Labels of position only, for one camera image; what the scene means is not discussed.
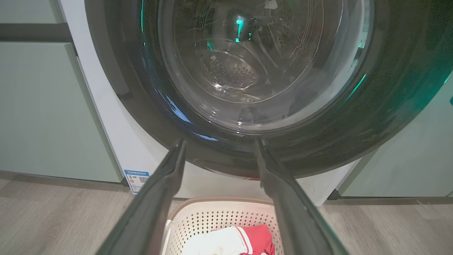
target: gray wood floor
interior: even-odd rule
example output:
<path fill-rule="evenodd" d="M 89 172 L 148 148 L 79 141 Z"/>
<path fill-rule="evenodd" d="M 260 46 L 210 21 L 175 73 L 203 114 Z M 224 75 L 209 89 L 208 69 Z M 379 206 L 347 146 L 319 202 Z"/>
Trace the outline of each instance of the gray wood floor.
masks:
<path fill-rule="evenodd" d="M 0 172 L 0 254 L 94 254 L 132 199 L 117 184 Z M 453 254 L 451 204 L 333 201 L 320 212 L 351 254 Z"/>

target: beige laundry basket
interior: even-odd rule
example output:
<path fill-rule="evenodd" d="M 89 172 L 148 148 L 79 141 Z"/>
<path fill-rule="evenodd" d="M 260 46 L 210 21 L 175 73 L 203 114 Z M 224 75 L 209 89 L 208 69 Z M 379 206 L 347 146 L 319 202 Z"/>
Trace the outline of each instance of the beige laundry basket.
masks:
<path fill-rule="evenodd" d="M 266 224 L 272 234 L 275 254 L 284 255 L 274 205 L 270 200 L 237 197 L 207 197 L 185 201 L 169 216 L 162 255 L 181 255 L 184 244 L 195 235 L 229 226 Z"/>

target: red and white clothing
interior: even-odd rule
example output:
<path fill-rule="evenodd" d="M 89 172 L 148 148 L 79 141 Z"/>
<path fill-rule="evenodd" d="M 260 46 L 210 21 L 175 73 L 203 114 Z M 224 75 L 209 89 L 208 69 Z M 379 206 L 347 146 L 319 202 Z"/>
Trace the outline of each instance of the red and white clothing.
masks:
<path fill-rule="evenodd" d="M 184 245 L 183 255 L 275 255 L 267 225 L 228 227 L 195 235 Z"/>

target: light green cabinet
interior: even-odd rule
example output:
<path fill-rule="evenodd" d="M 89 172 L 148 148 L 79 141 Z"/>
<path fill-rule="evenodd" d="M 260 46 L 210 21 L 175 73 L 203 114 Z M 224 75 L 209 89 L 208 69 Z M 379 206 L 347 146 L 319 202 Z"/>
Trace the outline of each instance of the light green cabinet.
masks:
<path fill-rule="evenodd" d="M 122 175 L 70 43 L 0 42 L 0 170 Z"/>
<path fill-rule="evenodd" d="M 453 78 L 401 132 L 365 156 L 342 196 L 448 196 L 453 191 Z"/>
<path fill-rule="evenodd" d="M 63 23 L 58 0 L 0 0 L 0 23 Z"/>

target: sticker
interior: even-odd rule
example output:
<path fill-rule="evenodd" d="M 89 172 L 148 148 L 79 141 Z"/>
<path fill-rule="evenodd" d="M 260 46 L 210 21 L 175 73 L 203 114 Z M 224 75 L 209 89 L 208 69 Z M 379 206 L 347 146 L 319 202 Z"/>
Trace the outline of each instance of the sticker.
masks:
<path fill-rule="evenodd" d="M 149 178 L 148 172 L 124 170 L 132 193 L 137 194 Z"/>

